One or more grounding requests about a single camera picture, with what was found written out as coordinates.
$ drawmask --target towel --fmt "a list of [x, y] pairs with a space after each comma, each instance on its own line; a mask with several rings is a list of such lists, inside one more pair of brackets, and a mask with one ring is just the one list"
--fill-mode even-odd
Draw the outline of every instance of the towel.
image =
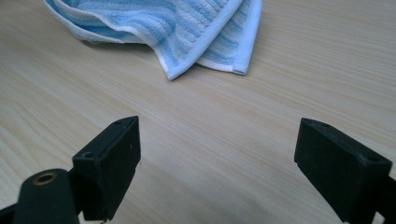
[[81, 40], [140, 43], [169, 80], [194, 63], [245, 75], [262, 0], [43, 0]]

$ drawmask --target wooden table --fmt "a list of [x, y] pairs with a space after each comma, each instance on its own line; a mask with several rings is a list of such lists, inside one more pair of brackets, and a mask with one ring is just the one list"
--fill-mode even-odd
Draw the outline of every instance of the wooden table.
[[137, 115], [142, 160], [112, 223], [341, 223], [293, 161], [300, 119], [396, 161], [395, 24], [392, 0], [267, 0], [245, 77], [168, 81], [147, 46], [93, 46], [41, 1], [0, 0], [0, 207]]

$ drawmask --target table surface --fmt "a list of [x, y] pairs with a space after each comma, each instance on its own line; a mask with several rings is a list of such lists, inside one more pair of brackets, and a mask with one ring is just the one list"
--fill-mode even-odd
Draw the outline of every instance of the table surface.
[[245, 77], [174, 81], [149, 47], [79, 41], [41, 1], [0, 0], [0, 21], [0, 207], [130, 116], [142, 160], [112, 223], [341, 223], [293, 161], [301, 118], [396, 161], [396, 1], [267, 0]]

